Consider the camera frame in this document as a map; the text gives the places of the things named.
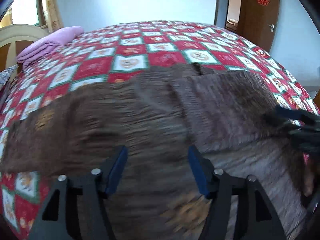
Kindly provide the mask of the brown striped knit sweater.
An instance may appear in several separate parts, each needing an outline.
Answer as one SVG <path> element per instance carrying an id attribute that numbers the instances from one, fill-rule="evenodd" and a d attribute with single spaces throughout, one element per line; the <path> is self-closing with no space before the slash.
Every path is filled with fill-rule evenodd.
<path id="1" fill-rule="evenodd" d="M 253 174 L 286 239 L 303 231 L 303 155 L 264 120 L 278 105 L 263 78 L 199 64 L 151 67 L 122 83 L 83 85 L 14 121 L 1 171 L 38 174 L 53 185 L 83 175 L 125 145 L 116 194 L 103 201 L 117 239 L 197 239 L 209 200 L 187 159 L 191 145 L 232 176 Z"/>

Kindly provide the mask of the brown wooden door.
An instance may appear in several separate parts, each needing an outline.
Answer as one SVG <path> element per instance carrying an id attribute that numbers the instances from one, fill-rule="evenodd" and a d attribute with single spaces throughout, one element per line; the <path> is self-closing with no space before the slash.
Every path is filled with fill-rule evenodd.
<path id="1" fill-rule="evenodd" d="M 279 15 L 280 0 L 270 0 L 268 6 L 262 6 L 257 0 L 241 0 L 237 34 L 269 52 L 274 40 Z M 270 32 L 269 24 L 274 24 Z"/>

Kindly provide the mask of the grey striped pillow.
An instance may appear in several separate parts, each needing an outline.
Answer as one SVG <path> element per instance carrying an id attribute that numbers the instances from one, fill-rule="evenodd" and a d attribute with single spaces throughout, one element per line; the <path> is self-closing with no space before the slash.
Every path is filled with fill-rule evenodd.
<path id="1" fill-rule="evenodd" d="M 1 93 L 6 89 L 9 89 L 13 79 L 16 77 L 18 72 L 18 64 L 15 64 L 5 70 L 1 71 L 0 74 L 0 89 Z"/>

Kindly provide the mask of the red patchwork cartoon bedspread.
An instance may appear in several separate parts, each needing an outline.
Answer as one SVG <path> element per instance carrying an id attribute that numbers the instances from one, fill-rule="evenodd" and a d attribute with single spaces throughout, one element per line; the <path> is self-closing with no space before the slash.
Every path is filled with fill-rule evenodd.
<path id="1" fill-rule="evenodd" d="M 123 23 L 80 34 L 22 70 L 1 110 L 1 143 L 12 121 L 25 119 L 80 86 L 124 82 L 151 66 L 192 62 L 213 70 L 258 73 L 282 106 L 319 113 L 287 69 L 226 29 L 178 21 Z"/>

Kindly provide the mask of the folded pink quilt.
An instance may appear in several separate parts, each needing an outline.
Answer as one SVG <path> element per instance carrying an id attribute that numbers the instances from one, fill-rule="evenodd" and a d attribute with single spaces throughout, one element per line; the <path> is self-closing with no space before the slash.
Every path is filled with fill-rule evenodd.
<path id="1" fill-rule="evenodd" d="M 84 29 L 81 26 L 61 28 L 22 50 L 17 55 L 17 63 L 22 64 L 24 69 L 32 62 L 52 52 L 58 46 L 65 46 L 75 37 L 83 33 Z"/>

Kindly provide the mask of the cream wooden headboard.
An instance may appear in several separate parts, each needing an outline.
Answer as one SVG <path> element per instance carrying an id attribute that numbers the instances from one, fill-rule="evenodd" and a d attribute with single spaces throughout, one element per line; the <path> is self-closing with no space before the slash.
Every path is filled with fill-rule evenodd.
<path id="1" fill-rule="evenodd" d="M 35 41 L 49 35 L 47 30 L 28 24 L 1 28 L 1 71 L 17 63 L 17 55 Z"/>

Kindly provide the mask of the floral beige curtain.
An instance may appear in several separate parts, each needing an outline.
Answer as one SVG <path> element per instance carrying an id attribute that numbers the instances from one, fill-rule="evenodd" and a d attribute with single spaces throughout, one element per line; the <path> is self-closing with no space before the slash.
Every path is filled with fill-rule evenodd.
<path id="1" fill-rule="evenodd" d="M 57 0 L 46 0 L 45 17 L 50 33 L 63 28 L 63 22 L 57 5 Z"/>

